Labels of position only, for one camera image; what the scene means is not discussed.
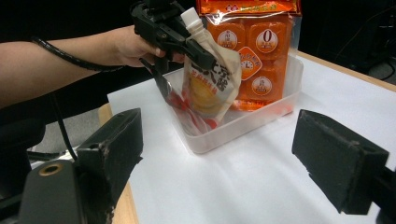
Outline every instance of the clear plastic container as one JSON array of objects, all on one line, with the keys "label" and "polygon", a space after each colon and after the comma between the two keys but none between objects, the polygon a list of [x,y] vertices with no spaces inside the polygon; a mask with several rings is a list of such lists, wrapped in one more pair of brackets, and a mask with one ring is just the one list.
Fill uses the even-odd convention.
[{"label": "clear plastic container", "polygon": [[[223,123],[216,129],[197,136],[186,134],[172,107],[169,106],[171,113],[174,114],[178,133],[183,136],[183,141],[188,148],[195,153],[205,153],[219,147],[238,136],[248,133],[262,125],[278,119],[293,111],[298,95],[301,90],[301,80],[303,75],[303,63],[289,56],[283,98],[262,107],[253,112],[243,112],[229,110]],[[165,75],[166,79],[172,84],[174,90],[181,92],[183,82],[183,70],[177,70]]]}]

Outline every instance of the forearm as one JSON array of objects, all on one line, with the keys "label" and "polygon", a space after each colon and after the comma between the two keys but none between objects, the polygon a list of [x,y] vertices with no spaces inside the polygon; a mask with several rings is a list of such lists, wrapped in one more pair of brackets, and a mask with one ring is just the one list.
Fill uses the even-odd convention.
[{"label": "forearm", "polygon": [[[111,33],[50,41],[82,60],[120,65]],[[30,42],[0,44],[0,108],[55,91],[97,72],[71,64]]]}]

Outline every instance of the orange package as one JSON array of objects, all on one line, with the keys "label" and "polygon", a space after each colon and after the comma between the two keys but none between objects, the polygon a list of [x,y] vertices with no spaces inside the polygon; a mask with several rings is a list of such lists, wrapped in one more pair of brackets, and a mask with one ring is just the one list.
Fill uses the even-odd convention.
[{"label": "orange package", "polygon": [[242,82],[232,109],[253,111],[280,100],[294,18],[301,16],[299,1],[203,0],[198,6],[202,15],[216,10],[206,14],[207,30],[219,45],[238,51],[241,58]]}]

